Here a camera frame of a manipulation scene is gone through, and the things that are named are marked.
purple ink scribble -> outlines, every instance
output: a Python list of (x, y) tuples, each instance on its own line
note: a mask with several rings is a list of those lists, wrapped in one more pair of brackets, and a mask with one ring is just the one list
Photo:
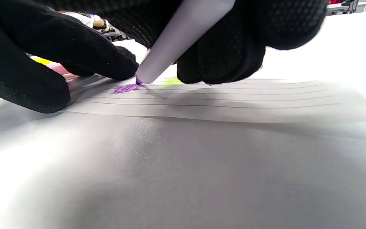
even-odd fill
[(120, 85), (120, 86), (117, 86), (111, 94), (119, 94), (119, 93), (134, 91), (134, 90), (139, 90), (139, 85), (137, 85), (137, 84)]

white marker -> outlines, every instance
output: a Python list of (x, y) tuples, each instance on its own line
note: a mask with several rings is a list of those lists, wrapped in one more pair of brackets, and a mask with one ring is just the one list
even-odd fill
[(154, 82), (234, 4), (235, 0), (184, 0), (138, 67), (136, 83)]

person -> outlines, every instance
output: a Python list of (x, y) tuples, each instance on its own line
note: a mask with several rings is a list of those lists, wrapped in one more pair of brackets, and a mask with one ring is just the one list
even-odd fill
[[(138, 69), (135, 55), (126, 48), (46, 6), (87, 10), (150, 48), (181, 2), (0, 0), (0, 97), (41, 113), (67, 106), (70, 92), (64, 78), (32, 61), (26, 52), (115, 80), (133, 77)], [(287, 50), (311, 40), (324, 20), (326, 5), (323, 0), (237, 0), (231, 12), (177, 60), (177, 77), (185, 84), (247, 78), (262, 65), (266, 46)]]

white paper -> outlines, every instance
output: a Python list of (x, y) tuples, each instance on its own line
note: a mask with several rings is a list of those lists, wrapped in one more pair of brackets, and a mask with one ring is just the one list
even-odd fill
[(269, 71), (236, 83), (162, 86), (171, 66), (154, 84), (112, 94), (113, 84), (78, 100), (66, 111), (98, 115), (173, 117), (231, 122), (366, 121), (366, 101), (340, 84), (308, 79), (263, 79)]

printed line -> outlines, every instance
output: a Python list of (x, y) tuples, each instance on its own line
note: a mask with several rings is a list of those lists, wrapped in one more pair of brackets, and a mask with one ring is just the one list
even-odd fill
[[(188, 94), (188, 93), (153, 93), (153, 92), (146, 92), (146, 93), (136, 93), (139, 90), (128, 93), (128, 94)], [(324, 90), (314, 90), (314, 91), (308, 91), (308, 92), (299, 92), (299, 93), (285, 93), (285, 94), (247, 94), (247, 93), (224, 93), (224, 92), (204, 92), (204, 93), (192, 93), (192, 94), (243, 94), (243, 95), (287, 95), (287, 94), (308, 94), (308, 93), (315, 93), (315, 92), (322, 92), (322, 91), (328, 91), (327, 89)], [(109, 94), (109, 92), (98, 92), (96, 94)]]
[[(303, 83), (312, 83), (312, 82), (317, 82), (317, 81), (320, 81), (320, 80), (311, 80), (311, 81), (304, 81), (304, 82), (297, 82), (297, 83), (272, 83), (272, 84), (256, 84), (256, 83), (241, 83), (240, 81), (239, 82), (233, 82), (231, 83), (231, 85), (240, 85), (240, 84), (247, 84), (247, 85), (250, 85), (250, 84), (255, 84), (255, 85), (274, 85), (274, 84), (303, 84)], [(156, 85), (155, 83), (169, 83), (170, 81), (155, 81), (154, 82), (154, 85)]]
[(311, 106), (296, 106), (296, 107), (235, 107), (235, 106), (219, 106), (219, 105), (186, 105), (186, 104), (146, 104), (146, 103), (103, 103), (103, 102), (91, 102), (91, 101), (80, 101), (76, 103), (99, 103), (109, 105), (149, 105), (149, 106), (195, 106), (195, 107), (223, 107), (223, 108), (243, 108), (243, 109), (291, 109), (291, 108), (308, 108), (308, 107), (319, 107), (319, 106), (331, 106), (340, 105), (341, 103), (328, 103), (318, 104)]
[(305, 87), (290, 87), (290, 88), (249, 88), (249, 87), (201, 87), (201, 88), (156, 88), (151, 90), (196, 90), (196, 89), (244, 89), (244, 90), (289, 90), (289, 89), (300, 89), (300, 88), (308, 88), (308, 87), (319, 87), (323, 86), (323, 84), (318, 85), (310, 85)]
[(113, 99), (113, 100), (224, 100), (224, 101), (253, 101), (253, 102), (280, 102), (280, 101), (301, 101), (301, 100), (314, 100), (314, 99), (321, 99), (321, 98), (328, 98), (328, 97), (333, 97), (332, 95), (328, 95), (328, 96), (321, 96), (321, 97), (314, 97), (314, 98), (306, 98), (306, 99), (298, 99), (298, 100), (230, 100), (230, 99), (196, 99), (196, 98), (114, 98), (114, 97), (102, 97), (102, 96), (97, 96), (97, 97), (87, 97), (87, 99), (89, 98), (103, 98), (103, 99)]

